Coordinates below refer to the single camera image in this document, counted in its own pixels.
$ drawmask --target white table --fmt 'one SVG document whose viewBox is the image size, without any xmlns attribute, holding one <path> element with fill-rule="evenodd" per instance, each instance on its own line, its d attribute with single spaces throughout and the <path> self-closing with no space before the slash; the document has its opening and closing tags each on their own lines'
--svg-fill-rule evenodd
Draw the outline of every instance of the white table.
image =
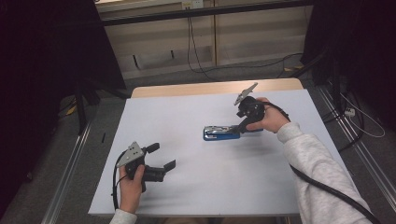
<svg viewBox="0 0 396 224">
<path fill-rule="evenodd" d="M 306 90 L 253 92 L 314 133 L 346 170 Z M 291 169 L 274 133 L 246 133 L 241 139 L 203 140 L 206 125 L 233 125 L 242 119 L 233 106 L 237 94 L 132 98 L 127 101 L 89 214 L 112 216 L 110 196 L 117 157 L 133 141 L 161 148 L 146 163 L 177 167 L 162 183 L 147 183 L 138 215 L 150 217 L 288 216 L 299 213 Z"/>
</svg>

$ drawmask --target light wood table edge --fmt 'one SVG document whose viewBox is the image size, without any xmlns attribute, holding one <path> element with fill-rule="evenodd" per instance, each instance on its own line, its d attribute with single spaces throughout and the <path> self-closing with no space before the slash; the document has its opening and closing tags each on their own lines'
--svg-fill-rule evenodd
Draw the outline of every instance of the light wood table edge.
<svg viewBox="0 0 396 224">
<path fill-rule="evenodd" d="M 137 87 L 132 92 L 132 98 L 240 93 L 253 85 L 254 82 L 259 83 L 254 91 L 292 91 L 303 89 L 301 81 L 293 77 Z"/>
</svg>

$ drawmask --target person's left hand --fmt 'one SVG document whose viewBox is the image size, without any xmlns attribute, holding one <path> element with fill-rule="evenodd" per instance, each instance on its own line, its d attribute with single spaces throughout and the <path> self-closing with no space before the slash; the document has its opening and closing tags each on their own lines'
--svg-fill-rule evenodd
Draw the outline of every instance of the person's left hand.
<svg viewBox="0 0 396 224">
<path fill-rule="evenodd" d="M 120 209 L 124 212 L 134 214 L 139 206 L 140 195 L 142 194 L 142 177 L 145 172 L 145 166 L 139 165 L 134 179 L 126 176 L 125 166 L 120 167 L 120 177 L 125 176 L 120 181 Z"/>
</svg>

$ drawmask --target hand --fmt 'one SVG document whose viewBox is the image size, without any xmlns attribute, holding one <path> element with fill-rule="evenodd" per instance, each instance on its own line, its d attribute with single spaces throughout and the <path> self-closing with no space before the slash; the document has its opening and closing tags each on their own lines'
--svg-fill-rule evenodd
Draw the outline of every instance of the hand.
<svg viewBox="0 0 396 224">
<path fill-rule="evenodd" d="M 139 165 L 134 179 L 126 176 L 125 166 L 120 167 L 120 177 L 125 176 L 120 181 L 121 202 L 120 209 L 124 212 L 134 214 L 139 206 L 140 195 L 142 194 L 142 177 L 145 172 L 145 166 Z"/>
<path fill-rule="evenodd" d="M 256 100 L 269 102 L 265 97 L 259 97 Z M 289 121 L 276 108 L 266 105 L 264 109 L 264 118 L 258 122 L 248 124 L 247 130 L 254 131 L 258 129 L 265 129 L 267 131 L 277 133 L 283 125 L 289 123 Z"/>
</svg>

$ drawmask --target gray sweatshirt sleeve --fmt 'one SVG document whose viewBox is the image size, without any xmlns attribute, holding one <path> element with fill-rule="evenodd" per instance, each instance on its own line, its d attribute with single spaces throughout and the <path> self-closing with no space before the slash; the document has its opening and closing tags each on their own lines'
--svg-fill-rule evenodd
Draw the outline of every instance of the gray sweatshirt sleeve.
<svg viewBox="0 0 396 224">
<path fill-rule="evenodd" d="M 120 209 L 116 210 L 113 219 L 111 219 L 110 224 L 134 224 L 137 220 L 135 214 L 124 212 Z"/>
<path fill-rule="evenodd" d="M 290 165 L 309 177 L 337 189 L 365 208 L 367 203 L 353 187 L 343 168 L 313 134 L 304 134 L 298 123 L 284 125 L 277 133 Z M 295 190 L 303 223 L 371 223 L 355 208 L 295 176 Z"/>
</svg>

